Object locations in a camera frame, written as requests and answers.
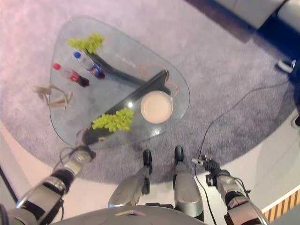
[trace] robot leg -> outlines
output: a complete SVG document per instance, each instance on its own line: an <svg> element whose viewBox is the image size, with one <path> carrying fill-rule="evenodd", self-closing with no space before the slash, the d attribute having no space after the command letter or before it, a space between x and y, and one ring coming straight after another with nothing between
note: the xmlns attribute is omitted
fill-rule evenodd
<svg viewBox="0 0 300 225"><path fill-rule="evenodd" d="M175 148L175 160L176 174L173 179L175 209L204 221L201 194L193 175L183 163L183 148L181 146Z"/></svg>
<svg viewBox="0 0 300 225"><path fill-rule="evenodd" d="M134 206L138 203L141 193L149 194L149 174L152 173L152 156L150 150L143 152L144 166L128 178L125 178L112 194L108 207Z"/></svg>

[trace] red bottle cap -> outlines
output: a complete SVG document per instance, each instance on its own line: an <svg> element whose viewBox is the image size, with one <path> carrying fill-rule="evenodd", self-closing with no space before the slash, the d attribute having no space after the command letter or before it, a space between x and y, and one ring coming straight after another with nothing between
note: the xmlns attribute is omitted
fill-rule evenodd
<svg viewBox="0 0 300 225"><path fill-rule="evenodd" d="M61 68L61 65L58 64L58 63L54 63L53 68L56 69L56 70L59 70Z"/></svg>

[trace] white bowl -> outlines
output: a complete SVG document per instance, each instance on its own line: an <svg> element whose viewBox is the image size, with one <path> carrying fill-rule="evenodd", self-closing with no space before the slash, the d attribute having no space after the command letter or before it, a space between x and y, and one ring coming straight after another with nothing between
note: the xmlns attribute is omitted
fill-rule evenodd
<svg viewBox="0 0 300 225"><path fill-rule="evenodd" d="M163 91L151 91L142 99L141 113L150 123L163 123L170 118L172 112L172 99Z"/></svg>

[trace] green grapes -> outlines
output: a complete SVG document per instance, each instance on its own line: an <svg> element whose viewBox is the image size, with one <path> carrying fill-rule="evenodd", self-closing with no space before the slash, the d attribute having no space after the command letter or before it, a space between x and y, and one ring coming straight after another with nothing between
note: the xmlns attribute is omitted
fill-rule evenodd
<svg viewBox="0 0 300 225"><path fill-rule="evenodd" d="M93 120L92 128L106 128L109 132L116 132L119 130L130 130L129 125L132 124L134 111L127 107L116 111L116 114L102 114L101 117Z"/></svg>
<svg viewBox="0 0 300 225"><path fill-rule="evenodd" d="M90 34L87 39L74 39L69 38L68 44L78 49L79 51L88 51L90 54L96 54L96 50L99 47L102 47L104 37L99 35L97 32L94 32L93 34Z"/></svg>

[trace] red label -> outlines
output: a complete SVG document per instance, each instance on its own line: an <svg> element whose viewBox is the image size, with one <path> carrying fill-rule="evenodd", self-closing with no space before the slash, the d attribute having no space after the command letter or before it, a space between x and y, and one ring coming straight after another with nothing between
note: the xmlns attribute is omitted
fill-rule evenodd
<svg viewBox="0 0 300 225"><path fill-rule="evenodd" d="M79 74L73 71L72 76L70 77L71 81L77 81L79 79Z"/></svg>

